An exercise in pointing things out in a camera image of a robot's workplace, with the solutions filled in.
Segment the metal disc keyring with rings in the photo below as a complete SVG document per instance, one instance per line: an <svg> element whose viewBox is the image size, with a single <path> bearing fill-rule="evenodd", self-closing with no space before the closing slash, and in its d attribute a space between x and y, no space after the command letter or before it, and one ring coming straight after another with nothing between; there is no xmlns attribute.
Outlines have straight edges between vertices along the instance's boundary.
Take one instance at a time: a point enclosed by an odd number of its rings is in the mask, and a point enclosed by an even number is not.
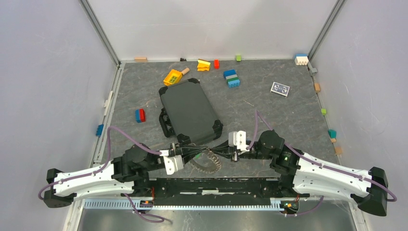
<svg viewBox="0 0 408 231"><path fill-rule="evenodd" d="M205 151L204 155L197 160L192 159L190 164L195 170L205 174L214 174L222 168L219 157L209 151Z"/></svg>

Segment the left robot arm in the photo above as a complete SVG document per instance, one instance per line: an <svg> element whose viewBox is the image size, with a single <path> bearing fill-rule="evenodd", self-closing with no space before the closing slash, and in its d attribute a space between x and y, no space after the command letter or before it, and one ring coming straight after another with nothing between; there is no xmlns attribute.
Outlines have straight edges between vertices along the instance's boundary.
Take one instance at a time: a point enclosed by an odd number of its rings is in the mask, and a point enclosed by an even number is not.
<svg viewBox="0 0 408 231"><path fill-rule="evenodd" d="M206 146L176 144L153 154L141 144L133 145L122 156L93 168L71 173L52 168L47 171L48 186L39 193L39 198L49 208L61 208L93 196L148 196L153 187L150 171L165 169L171 175L206 149Z"/></svg>

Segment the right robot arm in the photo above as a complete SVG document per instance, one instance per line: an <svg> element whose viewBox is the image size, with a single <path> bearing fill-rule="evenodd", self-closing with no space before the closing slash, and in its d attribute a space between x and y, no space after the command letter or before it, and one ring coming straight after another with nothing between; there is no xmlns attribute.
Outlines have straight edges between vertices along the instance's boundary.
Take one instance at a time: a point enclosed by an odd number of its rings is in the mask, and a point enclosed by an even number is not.
<svg viewBox="0 0 408 231"><path fill-rule="evenodd" d="M235 162L270 160L269 167L280 174L273 186L278 196L320 195L354 202L371 215L387 215L388 181L383 169L361 170L323 161L287 145L274 130L262 132L255 142L242 137L243 131L231 132L228 141L210 150Z"/></svg>

